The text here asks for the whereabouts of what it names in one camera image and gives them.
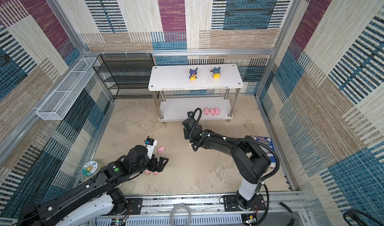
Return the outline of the purple yellow toy figure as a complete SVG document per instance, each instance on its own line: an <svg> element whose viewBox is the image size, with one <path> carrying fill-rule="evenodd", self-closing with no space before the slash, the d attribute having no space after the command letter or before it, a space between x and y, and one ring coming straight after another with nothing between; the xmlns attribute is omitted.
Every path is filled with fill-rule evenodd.
<svg viewBox="0 0 384 226"><path fill-rule="evenodd" d="M190 71L189 71L189 73L190 73L189 79L191 81L197 79L197 71L198 71L198 67L195 68L195 69L190 69Z"/></svg>

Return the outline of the blue yellow toy figure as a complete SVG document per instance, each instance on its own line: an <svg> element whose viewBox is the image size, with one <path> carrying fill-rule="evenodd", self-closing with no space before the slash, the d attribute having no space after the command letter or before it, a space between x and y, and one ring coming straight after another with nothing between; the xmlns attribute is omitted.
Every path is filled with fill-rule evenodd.
<svg viewBox="0 0 384 226"><path fill-rule="evenodd" d="M221 75L221 67L218 67L218 68L213 68L211 70L211 73L213 74L213 78L214 79L219 79L220 78L220 75Z"/></svg>

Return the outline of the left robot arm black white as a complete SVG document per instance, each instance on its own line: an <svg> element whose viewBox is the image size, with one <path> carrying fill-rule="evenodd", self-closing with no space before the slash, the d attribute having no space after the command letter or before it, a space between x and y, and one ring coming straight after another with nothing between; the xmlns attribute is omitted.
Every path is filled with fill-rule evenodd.
<svg viewBox="0 0 384 226"><path fill-rule="evenodd" d="M146 170L160 173L169 159L148 156L145 146L136 145L126 156L108 163L93 177L69 192L37 205L22 209L17 226L79 226L99 216L128 217L131 206L118 185L131 181Z"/></svg>

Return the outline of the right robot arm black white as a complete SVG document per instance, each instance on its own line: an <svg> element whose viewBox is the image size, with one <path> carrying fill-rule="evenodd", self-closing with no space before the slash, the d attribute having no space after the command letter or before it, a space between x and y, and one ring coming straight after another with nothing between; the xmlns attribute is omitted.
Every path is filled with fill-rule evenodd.
<svg viewBox="0 0 384 226"><path fill-rule="evenodd" d="M280 168L280 159L269 146L255 141L251 136L231 138L199 125L202 109L187 112L182 122L184 136L194 152L199 149L215 150L231 156L242 176L237 191L237 203L241 210L252 207L256 195L265 180L274 176Z"/></svg>

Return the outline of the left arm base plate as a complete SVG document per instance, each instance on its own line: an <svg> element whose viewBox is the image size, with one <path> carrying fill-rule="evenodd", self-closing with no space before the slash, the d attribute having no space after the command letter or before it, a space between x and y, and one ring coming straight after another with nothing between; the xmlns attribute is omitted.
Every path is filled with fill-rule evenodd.
<svg viewBox="0 0 384 226"><path fill-rule="evenodd" d="M128 215L139 215L142 210L143 198L127 198L125 202L119 202L113 206L110 213L104 216L123 217Z"/></svg>

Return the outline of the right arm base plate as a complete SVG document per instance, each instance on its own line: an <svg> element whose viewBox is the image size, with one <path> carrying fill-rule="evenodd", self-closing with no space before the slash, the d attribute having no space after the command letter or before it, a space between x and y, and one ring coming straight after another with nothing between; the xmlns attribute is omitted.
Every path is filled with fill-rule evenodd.
<svg viewBox="0 0 384 226"><path fill-rule="evenodd" d="M262 195L254 195L250 200L244 199L240 194L224 195L224 208L226 212L235 211L264 211L266 209L266 201Z"/></svg>

